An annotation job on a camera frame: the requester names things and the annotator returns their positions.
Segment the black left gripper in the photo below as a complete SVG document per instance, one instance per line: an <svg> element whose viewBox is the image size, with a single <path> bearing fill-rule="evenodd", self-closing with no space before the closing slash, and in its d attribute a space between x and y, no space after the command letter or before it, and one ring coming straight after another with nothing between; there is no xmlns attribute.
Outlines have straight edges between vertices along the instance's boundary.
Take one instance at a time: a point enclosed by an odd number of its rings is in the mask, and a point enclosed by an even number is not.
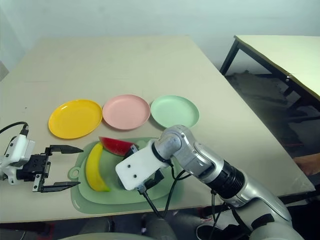
<svg viewBox="0 0 320 240"><path fill-rule="evenodd" d="M54 152L62 154L82 153L83 150L70 145L50 145L41 154L33 154L29 161L23 165L22 169L16 171L17 180L33 182L32 191L40 193L54 193L67 190L80 184L78 181L55 182L53 185L44 185L45 178L49 176L51 164L48 162L49 156Z"/></svg>

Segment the bystander bare hand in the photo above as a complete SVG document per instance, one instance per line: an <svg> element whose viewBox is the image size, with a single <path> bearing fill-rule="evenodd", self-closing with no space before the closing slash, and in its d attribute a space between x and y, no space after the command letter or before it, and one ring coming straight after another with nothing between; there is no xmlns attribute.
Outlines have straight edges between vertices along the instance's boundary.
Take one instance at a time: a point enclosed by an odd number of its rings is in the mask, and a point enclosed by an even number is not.
<svg viewBox="0 0 320 240"><path fill-rule="evenodd" d="M316 175L320 172L320 153L295 157L293 161L306 176Z"/></svg>

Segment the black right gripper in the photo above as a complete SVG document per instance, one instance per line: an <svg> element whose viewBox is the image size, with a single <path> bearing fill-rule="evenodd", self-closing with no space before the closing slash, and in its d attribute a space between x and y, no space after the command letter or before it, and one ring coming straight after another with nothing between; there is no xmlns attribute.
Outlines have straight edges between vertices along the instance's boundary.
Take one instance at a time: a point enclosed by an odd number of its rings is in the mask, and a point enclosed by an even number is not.
<svg viewBox="0 0 320 240"><path fill-rule="evenodd" d="M139 146L136 144L133 144L130 146L129 151L124 155L125 158L130 157L134 153L136 153L139 150ZM156 186L159 182L161 182L164 179L164 175L162 174L161 170L157 170L153 177L149 178L145 183L144 186L145 188L151 189L154 186Z"/></svg>

